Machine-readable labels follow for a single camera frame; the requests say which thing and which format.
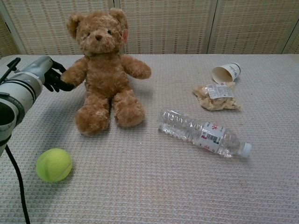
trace robotic arm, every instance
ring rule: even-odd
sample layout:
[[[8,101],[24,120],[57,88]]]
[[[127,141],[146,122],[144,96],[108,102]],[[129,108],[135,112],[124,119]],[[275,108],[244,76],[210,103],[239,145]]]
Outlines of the robotic arm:
[[[20,58],[14,59],[7,66],[9,69],[0,79],[0,157],[11,137],[13,129],[22,122],[27,111],[41,94],[43,85],[49,91],[71,91],[74,86],[60,80],[65,68],[49,56],[42,56],[24,70],[16,68]],[[15,75],[7,76],[11,71]]]

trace teddy bear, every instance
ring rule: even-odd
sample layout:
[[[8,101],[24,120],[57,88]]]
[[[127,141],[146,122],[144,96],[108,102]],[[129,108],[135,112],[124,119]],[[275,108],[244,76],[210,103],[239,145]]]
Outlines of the teddy bear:
[[[85,101],[75,114],[78,131],[94,135],[107,129],[111,108],[120,126],[140,124],[145,118],[145,109],[136,98],[128,75],[147,79],[151,76],[151,68],[121,53],[128,38],[128,20],[124,12],[118,8],[87,15],[74,12],[66,26],[84,53],[61,75],[61,80],[74,88],[85,81]]]

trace table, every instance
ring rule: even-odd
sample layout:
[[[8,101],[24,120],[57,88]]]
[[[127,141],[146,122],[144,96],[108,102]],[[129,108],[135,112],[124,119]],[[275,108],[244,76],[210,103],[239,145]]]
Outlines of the table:
[[[146,120],[120,128],[112,118],[100,135],[84,137],[73,116],[84,85],[71,92],[46,88],[14,130],[9,146],[19,164],[31,223],[299,223],[299,56],[133,55],[152,68],[148,80],[130,78]],[[16,56],[0,60],[6,64]],[[19,69],[40,56],[21,55]],[[66,68],[80,55],[51,56]],[[214,67],[237,62],[240,111],[200,107],[192,88],[211,84]],[[181,110],[234,130],[251,155],[223,158],[161,133],[162,108]],[[67,150],[74,166],[59,183],[35,173],[42,152]],[[0,223],[25,223],[19,183],[0,157]]]

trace tennis ball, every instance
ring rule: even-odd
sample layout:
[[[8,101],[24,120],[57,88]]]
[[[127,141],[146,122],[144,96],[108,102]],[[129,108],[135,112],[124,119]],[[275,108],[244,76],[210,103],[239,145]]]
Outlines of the tennis ball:
[[[47,150],[36,161],[36,173],[46,182],[58,182],[66,178],[71,168],[70,154],[60,148]]]

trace teddy bear arm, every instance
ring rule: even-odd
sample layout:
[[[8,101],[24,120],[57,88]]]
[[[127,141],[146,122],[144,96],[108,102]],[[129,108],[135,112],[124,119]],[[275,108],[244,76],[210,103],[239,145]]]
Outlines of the teddy bear arm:
[[[79,86],[86,78],[88,58],[85,56],[78,59],[69,69],[61,76],[61,80],[65,83]]]
[[[151,75],[150,67],[130,55],[121,56],[121,64],[127,74],[138,79],[147,79]]]

